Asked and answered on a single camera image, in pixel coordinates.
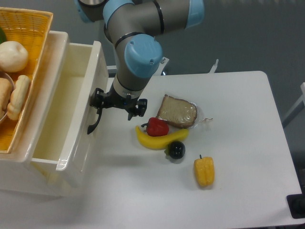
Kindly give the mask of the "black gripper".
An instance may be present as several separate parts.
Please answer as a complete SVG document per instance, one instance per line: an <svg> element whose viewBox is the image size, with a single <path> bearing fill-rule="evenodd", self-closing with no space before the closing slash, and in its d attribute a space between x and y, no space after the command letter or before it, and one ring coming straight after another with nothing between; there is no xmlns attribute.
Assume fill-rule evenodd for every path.
<svg viewBox="0 0 305 229"><path fill-rule="evenodd" d="M96 88L92 95L97 94L102 96L102 108L99 107L97 109L98 115L102 114L102 109L114 107L125 110L128 113L128 121L130 121L133 117L136 116L143 117L146 112L147 99L139 99L138 97L133 97L133 94L131 93L127 93L121 96L116 92L113 85L110 87L110 90L107 93L105 93L101 88Z"/></svg>

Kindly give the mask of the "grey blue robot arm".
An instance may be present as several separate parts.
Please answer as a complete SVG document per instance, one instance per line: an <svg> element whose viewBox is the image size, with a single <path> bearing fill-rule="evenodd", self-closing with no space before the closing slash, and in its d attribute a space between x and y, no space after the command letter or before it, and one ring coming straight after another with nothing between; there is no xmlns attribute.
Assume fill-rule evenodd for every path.
<svg viewBox="0 0 305 229"><path fill-rule="evenodd" d="M117 72L109 92L97 88L90 105L101 114L106 108L143 116L147 100L140 96L163 58L156 36L188 29L203 21L201 0L77 0L84 22L104 22L104 33L114 46Z"/></svg>

